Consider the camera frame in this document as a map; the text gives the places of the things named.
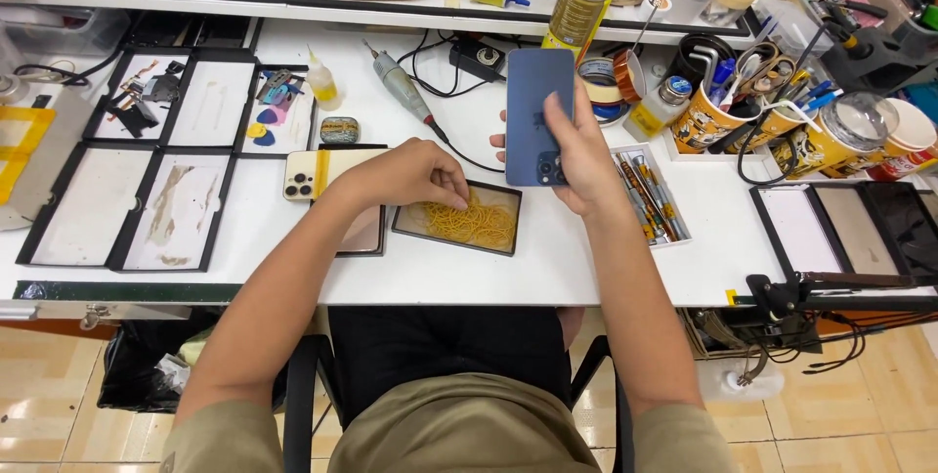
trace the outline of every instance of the white bottle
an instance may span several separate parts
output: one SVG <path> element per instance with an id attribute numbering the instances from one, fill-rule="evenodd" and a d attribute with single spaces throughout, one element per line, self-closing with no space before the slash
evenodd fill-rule
<path id="1" fill-rule="evenodd" d="M 312 50 L 310 50 L 310 71 L 306 74 L 306 82 L 310 83 L 312 95 L 316 97 L 316 103 L 320 108 L 331 111 L 342 106 L 342 98 L 339 96 L 339 89 L 336 88 L 336 82 L 332 80 L 332 72 L 322 64 L 322 61 L 316 59 Z"/>
<path id="2" fill-rule="evenodd" d="M 670 125 L 684 113 L 690 104 L 690 83 L 682 77 L 672 76 L 646 95 L 632 109 L 628 119 L 651 137 Z"/>
<path id="3" fill-rule="evenodd" d="M 758 359 L 750 359 L 748 368 L 755 368 L 757 362 Z M 785 375 L 771 361 L 746 386 L 736 381 L 746 371 L 745 359 L 694 361 L 694 364 L 705 402 L 758 402 L 778 396 L 785 387 Z"/>

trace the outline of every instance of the scissors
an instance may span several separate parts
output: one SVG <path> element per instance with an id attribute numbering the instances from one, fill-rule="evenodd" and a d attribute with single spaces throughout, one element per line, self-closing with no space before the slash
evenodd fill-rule
<path id="1" fill-rule="evenodd" d="M 738 93 L 768 95 L 778 91 L 794 77 L 795 62 L 784 55 L 774 42 L 761 42 L 736 59 Z"/>

